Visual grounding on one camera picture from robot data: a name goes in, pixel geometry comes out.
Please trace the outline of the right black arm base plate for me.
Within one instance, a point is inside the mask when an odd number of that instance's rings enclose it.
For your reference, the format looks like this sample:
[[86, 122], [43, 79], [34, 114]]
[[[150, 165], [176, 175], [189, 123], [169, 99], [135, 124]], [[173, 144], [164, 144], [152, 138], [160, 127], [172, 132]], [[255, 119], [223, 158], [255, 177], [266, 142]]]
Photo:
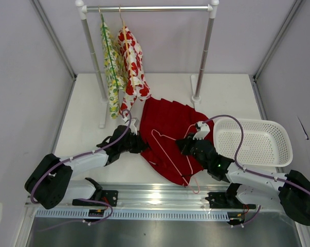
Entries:
[[212, 209], [256, 209], [255, 204], [243, 204], [228, 192], [209, 192], [205, 199]]

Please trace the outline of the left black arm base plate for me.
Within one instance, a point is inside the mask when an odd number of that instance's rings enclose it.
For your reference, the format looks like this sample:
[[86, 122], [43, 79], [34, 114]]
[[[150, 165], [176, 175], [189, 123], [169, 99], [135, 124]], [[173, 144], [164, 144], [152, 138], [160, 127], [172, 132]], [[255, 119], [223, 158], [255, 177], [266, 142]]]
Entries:
[[[95, 192], [89, 200], [92, 201], [100, 201], [109, 204], [112, 207], [117, 206], [118, 201], [118, 194], [117, 190], [102, 190]], [[86, 202], [85, 200], [74, 199], [72, 201], [73, 206], [104, 206], [100, 203], [95, 202]]]

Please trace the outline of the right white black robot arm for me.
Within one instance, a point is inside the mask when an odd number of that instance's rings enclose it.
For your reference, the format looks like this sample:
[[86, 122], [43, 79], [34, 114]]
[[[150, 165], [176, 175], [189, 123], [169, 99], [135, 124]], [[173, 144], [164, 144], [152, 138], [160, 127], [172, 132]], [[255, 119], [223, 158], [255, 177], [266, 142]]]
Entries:
[[217, 153], [214, 145], [205, 139], [188, 136], [176, 140], [181, 154], [192, 156], [217, 181], [243, 185], [265, 193], [266, 202], [278, 199], [284, 212], [292, 220], [310, 226], [310, 181], [300, 172], [271, 173], [255, 171], [237, 161]]

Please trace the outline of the pink wire hanger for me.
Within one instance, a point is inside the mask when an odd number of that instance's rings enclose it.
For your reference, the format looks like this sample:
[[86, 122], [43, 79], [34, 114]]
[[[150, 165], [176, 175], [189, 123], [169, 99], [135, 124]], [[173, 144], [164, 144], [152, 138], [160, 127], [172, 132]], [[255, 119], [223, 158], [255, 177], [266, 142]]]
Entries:
[[191, 191], [193, 192], [194, 195], [197, 195], [200, 193], [200, 186], [199, 186], [199, 183], [197, 181], [196, 178], [193, 178], [193, 168], [192, 168], [192, 165], [191, 165], [191, 162], [189, 160], [188, 157], [186, 157], [187, 161], [188, 161], [188, 165], [190, 167], [190, 170], [191, 170], [191, 179], [193, 179], [196, 183], [196, 186], [197, 186], [197, 191], [194, 190], [193, 186], [190, 185], [190, 181], [187, 181], [186, 178], [183, 176], [183, 174], [180, 172], [180, 170], [177, 168], [177, 166], [175, 165], [175, 163], [172, 161], [172, 159], [170, 158], [170, 156], [166, 153], [165, 149], [163, 148], [163, 146], [160, 144], [160, 142], [157, 140], [157, 138], [155, 137], [155, 133], [157, 133], [160, 137], [165, 137], [165, 138], [168, 138], [170, 140], [173, 140], [173, 141], [176, 141], [175, 138], [172, 138], [170, 136], [167, 136], [167, 135], [164, 135], [164, 134], [161, 134], [159, 131], [153, 129], [151, 131], [151, 135], [152, 137], [155, 139], [155, 141], [157, 142], [158, 146], [161, 148], [161, 150], [163, 151], [163, 153], [165, 154], [165, 156], [169, 159], [169, 161], [171, 162], [171, 164], [173, 165], [173, 167], [175, 168], [175, 170], [178, 172], [178, 174], [182, 177], [182, 179], [184, 180], [185, 184], [191, 189]]

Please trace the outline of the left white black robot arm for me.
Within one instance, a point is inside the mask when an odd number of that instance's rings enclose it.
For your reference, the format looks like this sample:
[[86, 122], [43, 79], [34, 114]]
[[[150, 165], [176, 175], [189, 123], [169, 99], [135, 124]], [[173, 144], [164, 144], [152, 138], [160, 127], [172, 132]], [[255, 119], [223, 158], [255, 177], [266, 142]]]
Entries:
[[95, 168], [106, 167], [117, 161], [124, 152], [138, 154], [149, 146], [137, 131], [119, 125], [96, 147], [96, 150], [67, 158], [52, 153], [45, 155], [24, 185], [32, 203], [41, 204], [45, 209], [52, 209], [60, 203], [74, 206], [108, 203], [109, 197], [94, 179], [74, 181], [72, 178]]

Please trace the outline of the red skirt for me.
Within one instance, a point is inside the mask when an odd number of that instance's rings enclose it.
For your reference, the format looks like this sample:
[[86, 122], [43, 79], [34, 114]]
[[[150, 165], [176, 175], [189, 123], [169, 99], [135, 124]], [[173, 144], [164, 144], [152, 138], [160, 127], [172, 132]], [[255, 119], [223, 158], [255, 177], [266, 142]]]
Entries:
[[[183, 139], [185, 135], [196, 132], [197, 122], [207, 119], [206, 115], [177, 101], [157, 100], [152, 97], [147, 99], [143, 107], [139, 132], [142, 139], [149, 145], [149, 149], [142, 152], [141, 156], [165, 179], [177, 185], [186, 186], [182, 177], [152, 137], [151, 131], [155, 129], [176, 140]], [[160, 137], [157, 133], [155, 137], [187, 181], [191, 180], [191, 170], [186, 157], [191, 162], [193, 175], [203, 170], [196, 159], [181, 154], [175, 141]]]

